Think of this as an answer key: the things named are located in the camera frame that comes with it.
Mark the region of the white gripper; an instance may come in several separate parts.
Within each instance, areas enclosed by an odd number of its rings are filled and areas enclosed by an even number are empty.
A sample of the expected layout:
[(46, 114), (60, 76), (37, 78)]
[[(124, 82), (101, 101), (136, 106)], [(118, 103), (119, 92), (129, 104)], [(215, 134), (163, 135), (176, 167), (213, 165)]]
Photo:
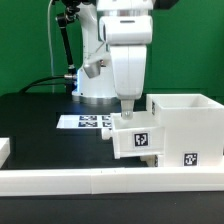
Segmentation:
[(110, 55), (115, 92), (121, 101), (123, 119), (133, 117), (134, 101), (142, 95), (147, 48), (143, 46), (111, 46)]

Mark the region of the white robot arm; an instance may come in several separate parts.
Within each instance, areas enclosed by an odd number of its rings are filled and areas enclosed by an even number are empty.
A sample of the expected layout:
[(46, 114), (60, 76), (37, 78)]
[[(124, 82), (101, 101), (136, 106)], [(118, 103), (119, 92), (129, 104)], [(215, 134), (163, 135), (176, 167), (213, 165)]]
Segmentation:
[[(151, 11), (159, 0), (54, 0), (65, 6), (56, 17), (68, 63), (67, 79), (76, 101), (121, 101), (121, 116), (133, 116), (143, 92), (147, 45), (153, 39)], [(67, 26), (81, 23), (83, 63), (76, 68)]]

